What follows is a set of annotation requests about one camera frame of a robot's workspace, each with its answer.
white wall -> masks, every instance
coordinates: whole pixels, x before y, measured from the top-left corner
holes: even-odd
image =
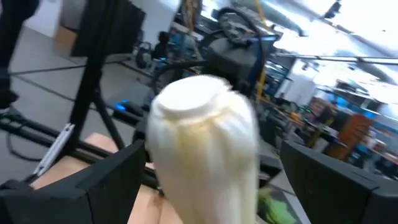
[[[304,71],[302,70],[303,65],[304,63],[301,60],[296,60],[288,75],[292,81],[285,81],[277,94],[285,93],[286,100],[295,102],[298,105],[308,104],[317,88],[312,81],[317,72],[311,68]]]
[[[374,119],[376,122],[398,129],[398,105],[382,105],[378,112],[383,116],[376,116]]]
[[[62,0],[41,0],[36,14],[25,22],[25,26],[53,37],[57,31],[61,5]]]
[[[144,40],[156,44],[157,34],[160,31],[169,31],[180,5],[180,0],[131,1],[147,14],[142,25]],[[25,25],[46,36],[53,37],[57,31],[61,7],[62,0],[42,0],[36,14]]]

metal pole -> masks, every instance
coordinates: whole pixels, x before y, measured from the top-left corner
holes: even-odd
[[[44,146],[44,147],[51,147],[51,145],[53,144],[53,141],[48,138],[45,138],[45,137],[40,136],[35,133],[31,133],[24,129],[15,128],[11,124],[5,123],[1,120],[0,120],[0,129],[5,130],[5,131],[9,132],[10,134],[18,136],[20,138],[24,138],[28,141],[32,141],[32,142],[39,144],[41,146]],[[94,162],[99,161],[99,159],[97,157],[92,156],[90,154],[86,154],[84,152],[80,152],[80,151],[73,151],[70,154],[70,156],[72,156],[76,159],[79,159],[83,162],[87,162],[89,164],[93,164]]]
[[[50,149],[47,151],[47,153],[44,155],[40,163],[37,165],[35,171],[33,172],[34,175],[41,176],[50,169],[50,167],[54,163],[54,160],[57,158],[60,150],[62,149],[63,145],[69,138],[70,133],[73,130],[73,127],[74,125],[72,124],[67,124],[64,127],[60,135],[56,138],[54,143],[51,145]]]
[[[126,147],[124,145],[122,137],[120,136],[120,134],[118,132],[118,129],[116,128],[116,126],[113,123],[112,117],[110,117],[110,115],[106,111],[106,105],[101,97],[101,91],[99,89],[97,89],[96,93],[94,94],[93,103],[95,104],[95,107],[97,108],[98,113],[101,116],[101,118],[106,126],[106,129],[110,133],[110,135],[111,135],[114,143],[118,147],[118,149],[120,150],[120,149],[123,149],[124,147]]]
[[[319,55],[294,55],[294,54],[271,54],[271,57],[298,58],[304,60],[326,60],[331,62],[373,63],[378,65],[398,65],[398,58],[377,57],[344,57],[344,56],[319,56]]]
[[[108,0],[104,10],[103,19],[98,27],[96,38],[88,56],[87,65],[81,79],[76,102],[73,106],[69,123],[75,125],[75,129],[66,143],[57,160],[76,150],[81,130],[83,129],[90,104],[94,98],[96,89],[100,85],[101,69],[107,56],[108,39],[112,33],[118,8],[122,0]]]
[[[20,124],[23,124],[24,127],[33,129],[35,131],[46,134],[53,138],[56,138],[60,134],[59,131],[56,131],[52,128],[44,126],[43,124],[37,123],[35,121],[29,120],[29,119],[26,119],[26,118],[23,118],[20,116],[6,116],[5,118],[9,119],[12,122],[18,122]],[[84,149],[85,151],[92,153],[96,156],[102,157],[102,158],[108,157],[109,155],[112,154],[109,151],[106,151],[100,147],[93,146],[93,145],[88,144],[87,142],[84,142],[81,140],[79,140],[77,147],[80,149]]]

white object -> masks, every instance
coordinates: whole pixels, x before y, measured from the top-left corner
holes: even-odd
[[[197,75],[166,86],[153,100],[146,140],[184,223],[255,223],[257,121],[226,81]]]
[[[25,22],[25,26],[48,37],[54,37],[59,25],[62,1],[40,1],[34,16]]]
[[[40,177],[45,172],[47,172],[51,166],[53,165],[54,161],[57,159],[58,155],[60,154],[61,150],[63,149],[64,145],[69,140],[70,135],[72,134],[73,128],[75,128],[74,124],[68,123],[61,133],[58,135],[54,143],[51,145],[50,149],[44,155],[43,159],[40,161],[38,166],[36,167],[33,174]]]

desk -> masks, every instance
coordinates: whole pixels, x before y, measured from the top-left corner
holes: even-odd
[[[389,154],[388,152],[379,152],[379,151],[376,151],[374,149],[369,149],[369,150],[371,152],[373,152],[373,153],[376,153],[376,154],[380,155],[381,157],[387,159],[388,161],[390,161],[390,162],[392,162],[392,163],[394,163],[395,165],[398,166],[398,157],[396,157],[396,156],[394,156],[392,154]]]
[[[92,134],[86,142],[102,147],[109,152],[117,151],[113,141],[100,134]],[[89,164],[85,162],[66,156],[43,176],[33,182],[31,186],[35,189],[39,189],[88,166]],[[156,190],[142,185],[138,192],[128,224],[182,224],[182,222],[166,199],[161,197]]]

wooden surface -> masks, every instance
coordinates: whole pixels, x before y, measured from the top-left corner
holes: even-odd
[[[369,150],[373,153],[379,154],[381,157],[387,159],[388,161],[390,161],[398,166],[398,157],[397,156],[389,154],[388,152],[379,152],[374,149],[369,149]]]
[[[92,134],[86,142],[116,152],[116,146],[110,138],[100,134]],[[72,157],[64,157],[42,177],[32,183],[35,189],[51,184],[72,175],[89,164]],[[157,191],[144,185],[141,186],[132,209],[128,224],[182,224],[171,204],[161,197]]]
[[[345,127],[339,132],[338,139],[342,145],[335,145],[328,151],[328,156],[344,161],[369,132],[369,127],[373,124],[373,120],[362,114],[354,114],[351,116]]]

